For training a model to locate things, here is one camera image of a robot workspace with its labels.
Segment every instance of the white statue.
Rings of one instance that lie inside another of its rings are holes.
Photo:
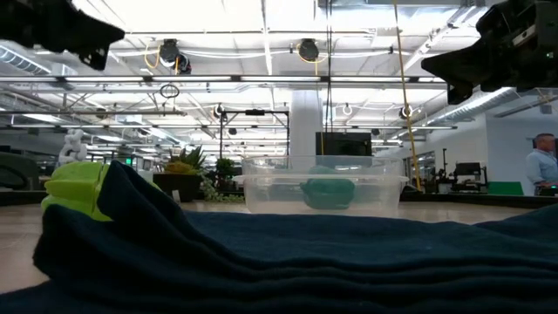
[[[81,143],[83,136],[84,132],[82,130],[68,130],[68,135],[64,137],[64,146],[58,155],[60,165],[82,161],[87,157],[87,147]]]

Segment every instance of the dark blue towel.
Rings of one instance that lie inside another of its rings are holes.
[[[474,226],[338,215],[188,213],[114,162],[113,222],[51,206],[51,280],[0,313],[557,313],[558,208]]]

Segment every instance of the clear plastic container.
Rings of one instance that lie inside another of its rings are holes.
[[[255,157],[242,162],[248,211],[254,214],[391,217],[408,178],[403,161],[360,156]]]

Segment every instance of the yellow-green cloth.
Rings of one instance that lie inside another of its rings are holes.
[[[48,196],[41,203],[43,210],[52,204],[77,210],[93,220],[107,222],[111,218],[97,207],[97,198],[109,165],[78,161],[59,167],[44,184]]]

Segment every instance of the white column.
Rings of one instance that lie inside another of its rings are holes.
[[[316,132],[322,132],[322,100],[317,91],[293,91],[290,103],[290,155],[316,155]]]

